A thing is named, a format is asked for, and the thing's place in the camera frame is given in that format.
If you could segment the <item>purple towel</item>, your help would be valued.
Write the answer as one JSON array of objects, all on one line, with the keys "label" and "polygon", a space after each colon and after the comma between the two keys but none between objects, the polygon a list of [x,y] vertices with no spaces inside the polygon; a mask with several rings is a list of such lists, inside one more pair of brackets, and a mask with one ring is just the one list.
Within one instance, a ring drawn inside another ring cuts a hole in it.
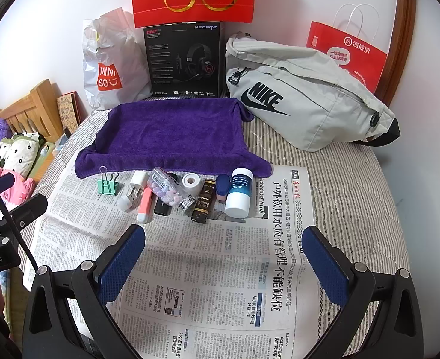
[{"label": "purple towel", "polygon": [[77,155],[75,173],[152,170],[204,175],[245,168],[269,177],[269,161],[249,151],[243,124],[253,114],[233,98],[187,98],[122,104],[108,112],[93,143]]}]

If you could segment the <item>blue pink eraser case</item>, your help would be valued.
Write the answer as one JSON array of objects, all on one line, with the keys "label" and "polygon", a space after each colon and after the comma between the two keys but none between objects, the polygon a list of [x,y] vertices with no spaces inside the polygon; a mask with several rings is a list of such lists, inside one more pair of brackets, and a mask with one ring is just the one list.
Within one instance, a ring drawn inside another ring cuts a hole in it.
[{"label": "blue pink eraser case", "polygon": [[219,174],[216,178],[217,201],[226,202],[227,195],[230,192],[231,179],[229,174]]}]

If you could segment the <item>wooden headboard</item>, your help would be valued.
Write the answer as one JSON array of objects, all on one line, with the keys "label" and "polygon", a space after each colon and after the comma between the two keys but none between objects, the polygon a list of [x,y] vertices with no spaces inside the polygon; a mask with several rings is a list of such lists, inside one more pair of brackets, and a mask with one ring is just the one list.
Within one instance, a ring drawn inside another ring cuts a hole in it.
[{"label": "wooden headboard", "polygon": [[42,81],[26,96],[0,109],[0,118],[7,122],[13,133],[39,132],[51,143],[63,134],[57,97],[50,80]]}]

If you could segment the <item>black headset box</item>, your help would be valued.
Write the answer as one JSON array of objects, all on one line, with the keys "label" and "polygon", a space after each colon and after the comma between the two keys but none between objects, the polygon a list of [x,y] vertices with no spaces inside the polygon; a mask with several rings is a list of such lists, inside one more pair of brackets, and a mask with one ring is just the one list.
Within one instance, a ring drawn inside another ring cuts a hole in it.
[{"label": "black headset box", "polygon": [[218,98],[225,86],[222,22],[162,24],[143,29],[152,94]]}]

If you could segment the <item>white USB charger plug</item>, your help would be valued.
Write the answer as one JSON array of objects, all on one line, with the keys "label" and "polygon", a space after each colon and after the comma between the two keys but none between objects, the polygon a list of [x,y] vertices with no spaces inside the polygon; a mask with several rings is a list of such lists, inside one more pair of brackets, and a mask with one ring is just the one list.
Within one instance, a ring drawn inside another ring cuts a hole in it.
[{"label": "white USB charger plug", "polygon": [[136,170],[131,178],[131,184],[140,189],[144,189],[148,182],[148,173],[142,170]]}]

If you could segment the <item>white tape roll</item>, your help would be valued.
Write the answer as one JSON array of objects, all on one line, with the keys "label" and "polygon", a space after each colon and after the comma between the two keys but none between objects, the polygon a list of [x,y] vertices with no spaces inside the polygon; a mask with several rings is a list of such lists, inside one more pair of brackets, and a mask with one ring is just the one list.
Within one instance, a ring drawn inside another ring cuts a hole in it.
[{"label": "white tape roll", "polygon": [[183,187],[190,191],[190,193],[193,193],[194,191],[197,191],[200,187],[201,179],[198,174],[194,173],[188,173],[185,174],[182,178],[182,185]]}]

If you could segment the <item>white Miniso plastic bag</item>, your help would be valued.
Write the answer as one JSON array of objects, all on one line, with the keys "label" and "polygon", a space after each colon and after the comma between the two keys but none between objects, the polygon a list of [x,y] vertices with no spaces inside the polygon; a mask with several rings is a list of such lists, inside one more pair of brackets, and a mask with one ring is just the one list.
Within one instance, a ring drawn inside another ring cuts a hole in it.
[{"label": "white Miniso plastic bag", "polygon": [[84,29],[83,82],[92,109],[151,96],[147,58],[135,37],[132,15],[122,8],[91,20]]}]

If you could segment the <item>black gold lipstick tube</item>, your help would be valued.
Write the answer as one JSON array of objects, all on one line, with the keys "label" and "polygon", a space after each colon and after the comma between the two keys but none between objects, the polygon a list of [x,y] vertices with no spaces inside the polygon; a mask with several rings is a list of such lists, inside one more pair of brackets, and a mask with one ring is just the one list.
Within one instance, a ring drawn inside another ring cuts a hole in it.
[{"label": "black gold lipstick tube", "polygon": [[199,193],[194,210],[191,214],[191,219],[200,224],[205,224],[210,214],[213,200],[216,195],[216,182],[213,180],[206,180]]}]

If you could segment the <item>plush toys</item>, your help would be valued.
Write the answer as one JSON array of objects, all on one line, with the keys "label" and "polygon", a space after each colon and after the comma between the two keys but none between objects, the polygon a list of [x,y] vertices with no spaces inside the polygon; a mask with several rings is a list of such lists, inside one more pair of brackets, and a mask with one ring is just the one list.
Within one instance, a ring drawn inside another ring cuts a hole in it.
[{"label": "plush toys", "polygon": [[14,176],[13,186],[0,193],[7,205],[17,206],[31,196],[36,185],[34,177],[42,177],[40,167],[53,149],[54,144],[38,131],[14,134],[0,118],[0,176]]}]

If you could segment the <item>white blue medicine bottle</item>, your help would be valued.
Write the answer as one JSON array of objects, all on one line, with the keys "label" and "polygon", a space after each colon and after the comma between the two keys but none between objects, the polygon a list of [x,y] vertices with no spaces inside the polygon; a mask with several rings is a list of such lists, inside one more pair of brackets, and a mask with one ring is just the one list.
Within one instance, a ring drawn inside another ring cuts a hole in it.
[{"label": "white blue medicine bottle", "polygon": [[225,213],[236,219],[248,217],[252,199],[253,173],[249,169],[238,168],[232,173],[230,191],[226,198]]}]

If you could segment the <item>pink lip balm tube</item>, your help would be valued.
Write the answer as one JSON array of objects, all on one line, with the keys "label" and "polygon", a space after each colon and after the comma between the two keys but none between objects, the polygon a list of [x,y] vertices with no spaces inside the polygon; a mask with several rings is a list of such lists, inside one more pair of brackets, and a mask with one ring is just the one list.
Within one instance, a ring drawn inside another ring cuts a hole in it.
[{"label": "pink lip balm tube", "polygon": [[137,222],[145,224],[150,217],[151,205],[152,205],[152,190],[147,186],[142,193],[140,205],[137,211]]}]

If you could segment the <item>green binder clip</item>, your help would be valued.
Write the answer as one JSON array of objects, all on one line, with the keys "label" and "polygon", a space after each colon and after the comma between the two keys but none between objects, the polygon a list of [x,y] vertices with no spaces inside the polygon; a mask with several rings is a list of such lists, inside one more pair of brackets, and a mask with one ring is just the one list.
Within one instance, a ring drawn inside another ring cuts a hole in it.
[{"label": "green binder clip", "polygon": [[119,172],[109,172],[104,165],[100,166],[99,170],[100,180],[97,181],[97,193],[102,195],[116,195]]}]

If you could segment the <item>white USB adapter cap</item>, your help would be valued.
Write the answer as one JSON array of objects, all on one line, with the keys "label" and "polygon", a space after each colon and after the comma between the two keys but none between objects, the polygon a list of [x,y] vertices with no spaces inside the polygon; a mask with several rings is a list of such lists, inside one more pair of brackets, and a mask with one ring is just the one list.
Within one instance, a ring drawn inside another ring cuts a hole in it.
[{"label": "white USB adapter cap", "polygon": [[128,185],[125,194],[117,201],[117,206],[124,212],[128,212],[140,201],[141,188],[138,185]]}]

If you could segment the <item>newspaper sheet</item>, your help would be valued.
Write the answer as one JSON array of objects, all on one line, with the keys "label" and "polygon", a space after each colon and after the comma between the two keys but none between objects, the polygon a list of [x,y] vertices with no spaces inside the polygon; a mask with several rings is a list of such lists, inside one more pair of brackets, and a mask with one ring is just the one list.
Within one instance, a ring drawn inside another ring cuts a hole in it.
[{"label": "newspaper sheet", "polygon": [[203,224],[174,209],[108,305],[143,358],[302,358],[317,342],[319,288],[301,246],[314,222],[309,173],[275,166],[247,218],[216,204]]}]

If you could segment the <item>clear bottle with pills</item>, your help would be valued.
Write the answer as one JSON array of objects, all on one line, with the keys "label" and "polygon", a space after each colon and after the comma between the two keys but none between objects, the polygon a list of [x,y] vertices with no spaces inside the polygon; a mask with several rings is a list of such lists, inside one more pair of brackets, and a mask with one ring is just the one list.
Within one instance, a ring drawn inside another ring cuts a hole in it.
[{"label": "clear bottle with pills", "polygon": [[151,171],[147,185],[162,203],[171,208],[179,208],[187,212],[196,204],[196,199],[191,193],[160,167],[155,167]]}]

